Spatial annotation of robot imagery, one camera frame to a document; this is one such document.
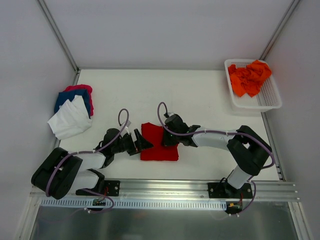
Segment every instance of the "white floor panel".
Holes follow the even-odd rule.
[[[81,70],[78,84],[92,86],[94,116],[92,127],[64,139],[67,151],[91,150],[109,128],[118,128],[118,112],[127,108],[130,129],[141,124],[160,125],[157,106],[164,101],[169,112],[179,114],[188,125],[232,130],[248,125],[266,142],[267,133],[260,113],[232,111],[226,73],[202,70]],[[140,155],[115,155],[113,163],[101,172],[106,178],[219,180],[227,177],[236,162],[225,150],[212,147],[178,146],[179,160],[141,161]],[[275,166],[264,169],[254,180],[279,180]]]

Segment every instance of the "white wall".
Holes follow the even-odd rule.
[[[292,0],[46,0],[80,67],[224,69],[262,54]]]
[[[319,10],[319,0],[303,0],[266,60],[283,101],[267,117],[287,180],[297,182],[315,239],[320,239]]]
[[[74,72],[35,0],[4,1],[0,23],[0,239],[11,240],[53,144],[57,93]]]

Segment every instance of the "blue cloth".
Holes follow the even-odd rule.
[[[72,100],[75,98],[75,95],[82,96],[84,105],[86,110],[88,111],[88,115],[90,118],[90,95],[88,93],[88,90],[86,89],[76,89],[73,91],[62,91],[59,92],[58,98],[56,99],[55,106],[54,106],[54,113],[58,112],[60,109],[60,106],[62,106],[67,99],[72,102]]]

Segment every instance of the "red cloth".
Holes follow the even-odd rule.
[[[66,89],[64,90],[64,92],[69,92],[69,91],[73,91],[73,90],[77,90],[77,89],[86,89],[88,91],[88,94],[90,96],[90,116],[93,116],[94,115],[94,105],[92,103],[92,97],[91,97],[92,87],[89,85],[85,85],[85,84],[79,84],[79,85],[75,85],[75,86],[67,86]]]
[[[178,145],[162,146],[164,129],[152,123],[141,124],[142,136],[153,144],[153,148],[143,150],[140,159],[143,161],[178,161]]]
[[[272,72],[269,66],[259,60],[245,67],[236,68],[235,64],[228,67],[232,90],[239,97],[247,93],[250,97],[257,95]]]

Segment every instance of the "white basket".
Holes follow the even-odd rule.
[[[266,112],[270,109],[280,108],[282,106],[282,101],[273,75],[265,80],[259,94],[254,97],[250,97],[248,94],[239,97],[232,90],[228,67],[230,67],[232,64],[235,64],[237,68],[245,68],[253,61],[255,60],[228,59],[224,62],[226,77],[228,80],[230,95],[232,99],[232,109],[234,111]]]

